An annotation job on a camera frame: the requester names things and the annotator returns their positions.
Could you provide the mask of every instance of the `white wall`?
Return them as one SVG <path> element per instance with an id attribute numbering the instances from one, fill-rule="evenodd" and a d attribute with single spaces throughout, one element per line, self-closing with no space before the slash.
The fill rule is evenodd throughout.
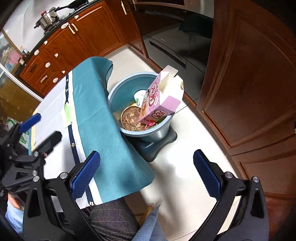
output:
<path id="1" fill-rule="evenodd" d="M 44 30 L 34 26 L 41 13 L 52 7 L 63 7 L 74 0 L 24 0 L 13 12 L 6 22 L 3 30 L 18 49 L 21 46 L 30 52 L 36 44 L 43 38 Z M 74 9 L 62 9 L 57 12 L 60 19 L 72 13 Z"/>

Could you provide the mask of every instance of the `navy stripe with stars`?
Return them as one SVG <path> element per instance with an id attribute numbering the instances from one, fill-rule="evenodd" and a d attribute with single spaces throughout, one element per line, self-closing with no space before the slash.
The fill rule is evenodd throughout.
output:
<path id="1" fill-rule="evenodd" d="M 69 99 L 68 89 L 69 89 L 69 75 L 66 76 L 66 91 L 65 91 L 66 92 L 66 102 L 65 102 L 65 104 L 69 103 L 68 102 L 68 99 Z M 72 147 L 72 154 L 73 154 L 74 162 L 75 162 L 75 165 L 77 165 L 77 164 L 80 164 L 80 160 L 79 160 L 78 152 L 77 152 L 76 145 L 75 145 L 75 139 L 73 136 L 72 125 L 68 126 L 68 131 L 69 131 L 69 139 L 70 139 L 70 143 L 71 143 L 71 147 Z M 90 190 L 89 186 L 87 186 L 85 193 L 86 193 L 88 204 L 90 204 L 90 205 L 94 204 L 94 199 L 92 197 L 91 190 Z"/>

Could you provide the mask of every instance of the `person's hand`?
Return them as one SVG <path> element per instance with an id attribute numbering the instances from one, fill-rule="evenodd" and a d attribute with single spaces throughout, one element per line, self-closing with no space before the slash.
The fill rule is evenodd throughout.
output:
<path id="1" fill-rule="evenodd" d="M 12 197 L 10 194 L 8 194 L 8 201 L 11 203 L 11 205 L 17 209 L 24 210 L 24 208 L 21 205 L 20 200 L 18 200 L 15 197 Z"/>

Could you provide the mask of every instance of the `white tile floor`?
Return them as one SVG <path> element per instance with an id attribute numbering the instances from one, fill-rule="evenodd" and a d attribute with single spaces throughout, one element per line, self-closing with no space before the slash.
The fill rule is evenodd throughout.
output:
<path id="1" fill-rule="evenodd" d="M 110 58 L 114 64 L 108 90 L 126 76 L 153 70 L 131 50 L 126 49 Z M 159 222 L 169 241 L 187 241 L 201 226 L 216 203 L 211 198 L 193 165 L 193 153 L 201 149 L 210 161 L 218 163 L 225 171 L 235 172 L 212 136 L 182 102 L 174 115 L 171 126 L 178 134 L 174 143 L 165 146 L 150 163 L 156 173 L 153 183 L 140 191 L 145 203 L 161 204 Z M 239 198 L 221 228 L 225 231 L 235 214 Z"/>

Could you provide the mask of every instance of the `metal screw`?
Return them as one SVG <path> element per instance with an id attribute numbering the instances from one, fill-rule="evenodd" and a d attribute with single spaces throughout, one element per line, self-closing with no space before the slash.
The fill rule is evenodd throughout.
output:
<path id="1" fill-rule="evenodd" d="M 33 181 L 34 181 L 34 182 L 39 181 L 39 176 L 34 177 L 34 178 L 33 178 Z"/>
<path id="2" fill-rule="evenodd" d="M 227 177 L 227 178 L 232 178 L 233 175 L 232 175 L 231 172 L 225 172 L 225 177 Z"/>
<path id="3" fill-rule="evenodd" d="M 62 178 L 62 179 L 65 179 L 67 176 L 68 176 L 68 173 L 66 173 L 66 172 L 62 172 L 60 174 L 60 178 Z"/>
<path id="4" fill-rule="evenodd" d="M 253 177 L 253 181 L 258 183 L 259 182 L 259 178 L 258 177 Z"/>

